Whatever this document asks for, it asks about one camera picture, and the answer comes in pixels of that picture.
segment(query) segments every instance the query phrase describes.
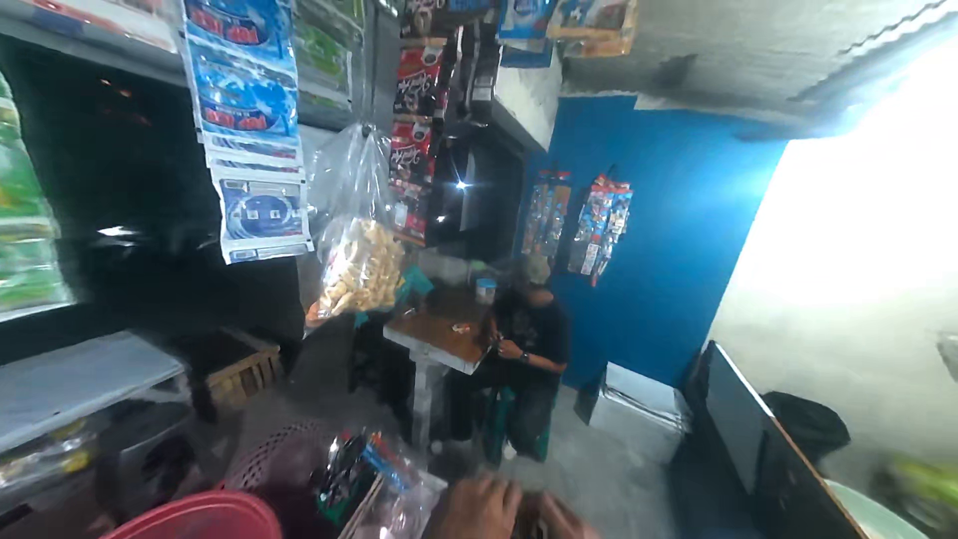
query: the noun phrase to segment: table leg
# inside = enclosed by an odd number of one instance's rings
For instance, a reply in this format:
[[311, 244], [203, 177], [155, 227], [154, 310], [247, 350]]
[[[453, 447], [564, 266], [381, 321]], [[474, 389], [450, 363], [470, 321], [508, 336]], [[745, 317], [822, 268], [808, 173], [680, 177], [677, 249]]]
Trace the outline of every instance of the table leg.
[[424, 354], [416, 354], [416, 357], [411, 359], [416, 363], [412, 442], [415, 447], [426, 449], [429, 447], [429, 427], [434, 417], [433, 410], [443, 405], [443, 379], [449, 367], [430, 361]]

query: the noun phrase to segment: black bag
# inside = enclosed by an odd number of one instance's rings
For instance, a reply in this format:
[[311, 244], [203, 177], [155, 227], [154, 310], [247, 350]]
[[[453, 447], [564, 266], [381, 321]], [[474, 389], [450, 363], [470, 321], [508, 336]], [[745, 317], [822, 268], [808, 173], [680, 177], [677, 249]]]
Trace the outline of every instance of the black bag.
[[769, 391], [762, 399], [816, 468], [825, 455], [852, 441], [845, 422], [825, 405], [779, 391]]

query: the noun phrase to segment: red basket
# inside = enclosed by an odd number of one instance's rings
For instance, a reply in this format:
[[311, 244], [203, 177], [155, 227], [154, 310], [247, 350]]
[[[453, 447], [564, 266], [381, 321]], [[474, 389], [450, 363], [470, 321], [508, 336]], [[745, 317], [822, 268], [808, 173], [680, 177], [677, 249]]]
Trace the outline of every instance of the red basket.
[[161, 505], [101, 539], [282, 539], [276, 515], [259, 498], [216, 490]]

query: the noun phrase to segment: blue wall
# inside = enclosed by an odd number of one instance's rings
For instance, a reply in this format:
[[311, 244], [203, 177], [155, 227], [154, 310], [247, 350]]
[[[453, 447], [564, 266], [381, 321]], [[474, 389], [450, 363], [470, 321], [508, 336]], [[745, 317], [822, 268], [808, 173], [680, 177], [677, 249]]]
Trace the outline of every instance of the blue wall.
[[[635, 192], [628, 232], [598, 287], [566, 271], [553, 277], [572, 319], [572, 362], [563, 380], [573, 387], [606, 361], [673, 386], [679, 381], [705, 340], [786, 145], [735, 138], [759, 126], [754, 122], [638, 111], [634, 103], [562, 99], [549, 154], [529, 160], [531, 178], [557, 160], [572, 173], [573, 196], [612, 164]], [[523, 208], [533, 182], [526, 183]]]

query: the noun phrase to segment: black t-shirt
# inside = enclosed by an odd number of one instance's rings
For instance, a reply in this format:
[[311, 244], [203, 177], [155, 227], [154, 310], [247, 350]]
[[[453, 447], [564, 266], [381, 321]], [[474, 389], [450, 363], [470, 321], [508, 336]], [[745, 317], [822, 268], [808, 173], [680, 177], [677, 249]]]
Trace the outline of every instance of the black t-shirt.
[[[555, 300], [544, 307], [532, 307], [524, 296], [509, 291], [496, 298], [492, 308], [503, 338], [529, 354], [557, 364], [569, 363], [569, 322]], [[497, 359], [504, 366], [509, 365], [514, 376], [527, 382], [559, 385], [558, 373], [515, 360]]]

